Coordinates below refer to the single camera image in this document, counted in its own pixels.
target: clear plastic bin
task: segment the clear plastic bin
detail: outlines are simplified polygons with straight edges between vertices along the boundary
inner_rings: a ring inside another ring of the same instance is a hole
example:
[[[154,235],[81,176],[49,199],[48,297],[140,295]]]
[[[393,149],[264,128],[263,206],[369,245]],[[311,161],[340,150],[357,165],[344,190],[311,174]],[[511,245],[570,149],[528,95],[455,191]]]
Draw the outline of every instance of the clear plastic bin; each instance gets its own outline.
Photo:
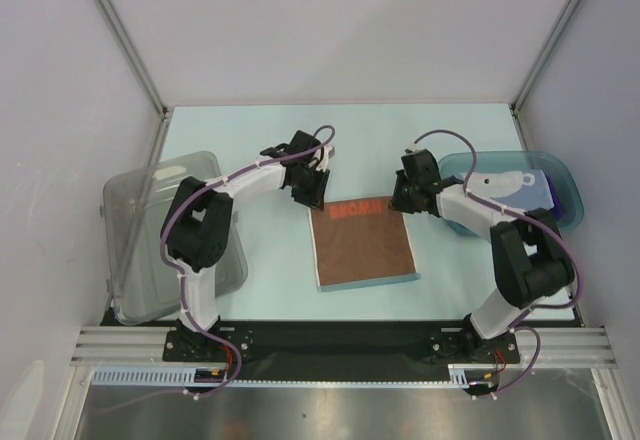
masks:
[[[454,153],[438,162],[442,178],[466,173],[471,168],[471,153]],[[512,170],[542,170],[551,180],[563,216],[557,219],[558,228],[570,231],[576,228],[584,216],[578,187],[567,167],[558,158],[545,152],[478,152],[477,173],[502,173]],[[455,222],[447,222],[461,235],[473,233]]]
[[[160,229],[180,182],[220,175],[216,157],[198,152],[112,178],[104,186],[104,214],[116,318],[125,325],[155,320],[177,311],[176,272],[160,259]],[[235,224],[216,268],[216,296],[247,279],[247,262]]]

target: shiny metal surface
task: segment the shiny metal surface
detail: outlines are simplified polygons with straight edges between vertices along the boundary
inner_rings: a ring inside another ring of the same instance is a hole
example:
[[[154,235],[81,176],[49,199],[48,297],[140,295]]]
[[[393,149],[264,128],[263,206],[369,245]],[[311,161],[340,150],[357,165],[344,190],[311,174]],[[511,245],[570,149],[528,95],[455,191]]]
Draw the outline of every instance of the shiny metal surface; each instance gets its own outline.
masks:
[[[497,401],[462,391],[231,388],[194,402],[92,386],[77,440],[610,439],[589,370],[544,370]]]

